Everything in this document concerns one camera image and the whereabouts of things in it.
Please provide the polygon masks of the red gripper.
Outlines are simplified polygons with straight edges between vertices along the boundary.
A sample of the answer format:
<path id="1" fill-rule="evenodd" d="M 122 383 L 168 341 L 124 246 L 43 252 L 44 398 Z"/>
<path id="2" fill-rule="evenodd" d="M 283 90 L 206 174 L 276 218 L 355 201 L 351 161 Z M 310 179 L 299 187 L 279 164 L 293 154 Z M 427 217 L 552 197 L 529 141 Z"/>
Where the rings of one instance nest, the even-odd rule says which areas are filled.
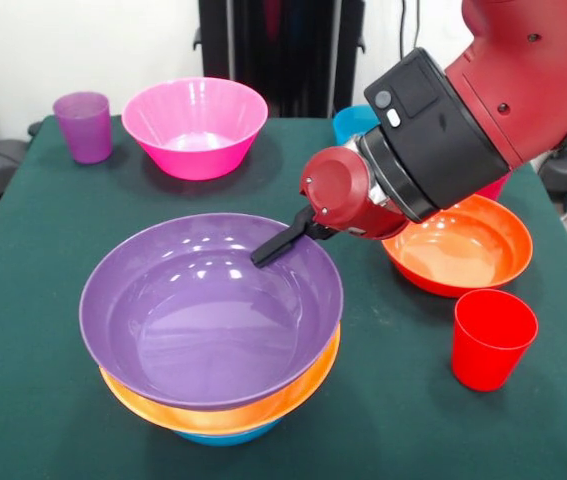
<path id="1" fill-rule="evenodd" d="M 263 268 L 287 253 L 306 230 L 317 241 L 328 240 L 337 231 L 383 240 L 410 224 L 373 179 L 363 157 L 346 147 L 329 147 L 312 156 L 303 169 L 300 192 L 312 207 L 301 209 L 289 227 L 252 252 L 255 267 Z"/>

